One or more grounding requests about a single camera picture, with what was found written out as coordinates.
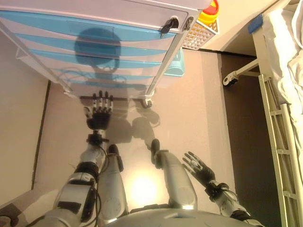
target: black wire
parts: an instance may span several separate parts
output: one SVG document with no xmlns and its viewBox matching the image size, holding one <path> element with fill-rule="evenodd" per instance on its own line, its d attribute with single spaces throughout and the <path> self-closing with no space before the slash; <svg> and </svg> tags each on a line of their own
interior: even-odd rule
<svg viewBox="0 0 303 227">
<path fill-rule="evenodd" d="M 101 147 L 101 146 L 99 146 L 99 147 L 100 147 L 101 150 L 103 151 L 103 153 L 104 153 L 104 155 L 105 155 L 105 159 L 107 160 L 107 166 L 106 166 L 106 169 L 107 169 L 107 167 L 108 167 L 107 153 L 106 153 L 106 151 L 103 149 L 103 147 Z M 100 197 L 100 194 L 99 194 L 98 189 L 99 189 L 99 184 L 97 183 L 97 193 L 96 193 L 96 203 L 95 203 L 96 216 L 95 216 L 95 218 L 94 218 L 91 222 L 89 222 L 89 223 L 87 223 L 87 224 L 85 224 L 85 225 L 83 225 L 83 226 L 81 226 L 81 227 L 88 227 L 88 226 L 90 226 L 91 224 L 93 224 L 94 221 L 95 221 L 94 227 L 96 227 L 96 226 L 98 225 L 98 216 L 99 216 L 99 214 L 101 213 L 101 207 L 102 207 L 102 205 L 101 205 L 101 197 Z"/>
<path fill-rule="evenodd" d="M 101 146 L 99 146 L 99 147 L 100 147 L 101 150 L 103 151 L 103 153 L 104 153 L 104 155 L 105 155 L 105 160 L 106 160 L 106 162 L 107 162 L 106 168 L 105 168 L 105 164 L 102 166 L 102 169 L 101 169 L 101 171 L 100 171 L 100 173 L 102 173 L 102 172 L 104 172 L 105 170 L 107 170 L 108 165 L 109 165 L 109 160 L 108 160 L 108 158 L 107 158 L 107 153 L 106 153 L 106 151 L 103 149 L 103 147 L 101 147 Z"/>
<path fill-rule="evenodd" d="M 98 198 L 98 200 L 99 200 L 99 210 L 98 210 L 98 211 L 97 211 L 97 198 Z M 81 227 L 90 226 L 91 224 L 94 223 L 94 221 L 96 221 L 96 223 L 95 223 L 95 225 L 94 225 L 94 227 L 96 227 L 97 224 L 98 224 L 98 216 L 99 216 L 100 212 L 101 212 L 101 197 L 100 197 L 100 195 L 99 195 L 99 192 L 97 191 L 97 194 L 96 194 L 96 216 L 94 217 L 94 219 L 93 219 L 91 222 L 89 222 L 89 223 L 87 223 L 87 224 L 85 224 L 85 225 L 83 225 L 83 226 L 81 226 Z"/>
</svg>

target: pillow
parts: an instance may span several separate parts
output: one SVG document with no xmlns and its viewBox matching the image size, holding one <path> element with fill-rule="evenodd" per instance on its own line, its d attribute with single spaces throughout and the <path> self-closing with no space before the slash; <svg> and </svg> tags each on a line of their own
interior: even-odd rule
<svg viewBox="0 0 303 227">
<path fill-rule="evenodd" d="M 294 12 L 294 17 L 292 19 L 292 29 L 294 33 L 294 39 L 297 44 L 303 49 L 303 31 L 302 31 L 302 22 L 303 22 L 303 0 L 300 0 L 298 3 L 297 9 Z"/>
</svg>

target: plastic drawer unit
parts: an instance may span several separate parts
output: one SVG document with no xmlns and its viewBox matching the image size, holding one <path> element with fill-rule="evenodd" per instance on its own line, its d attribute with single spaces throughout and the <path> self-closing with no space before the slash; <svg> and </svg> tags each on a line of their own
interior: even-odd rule
<svg viewBox="0 0 303 227">
<path fill-rule="evenodd" d="M 60 83 L 66 94 L 107 90 L 150 106 L 192 22 L 209 3 L 2 0 L 0 30 L 18 46 L 18 59 Z"/>
</svg>

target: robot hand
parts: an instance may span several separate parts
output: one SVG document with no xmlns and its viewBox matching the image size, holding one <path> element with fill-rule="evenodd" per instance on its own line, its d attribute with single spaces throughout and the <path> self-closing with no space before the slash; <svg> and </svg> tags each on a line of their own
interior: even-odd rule
<svg viewBox="0 0 303 227">
<path fill-rule="evenodd" d="M 105 97 L 102 97 L 102 91 L 99 91 L 98 99 L 96 94 L 93 94 L 92 110 L 87 106 L 84 107 L 87 126 L 92 130 L 106 130 L 112 111 L 113 96 L 110 96 L 108 101 L 108 92 L 105 92 Z"/>
<path fill-rule="evenodd" d="M 186 158 L 182 158 L 191 168 L 187 165 L 182 164 L 183 167 L 191 173 L 191 175 L 196 178 L 204 187 L 207 187 L 208 184 L 215 180 L 214 172 L 209 168 L 205 163 L 199 159 L 195 154 L 192 152 L 188 152 L 184 154 Z"/>
</svg>

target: white mesh basket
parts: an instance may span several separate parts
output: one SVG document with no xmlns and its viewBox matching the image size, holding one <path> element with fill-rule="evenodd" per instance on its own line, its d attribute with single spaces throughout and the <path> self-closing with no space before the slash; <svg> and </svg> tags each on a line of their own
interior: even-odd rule
<svg viewBox="0 0 303 227">
<path fill-rule="evenodd" d="M 210 24 L 209 26 L 196 21 L 194 26 L 188 32 L 183 41 L 182 47 L 198 50 L 202 45 L 204 45 L 208 40 L 210 40 L 214 35 L 219 34 L 219 21 L 218 19 Z"/>
</svg>

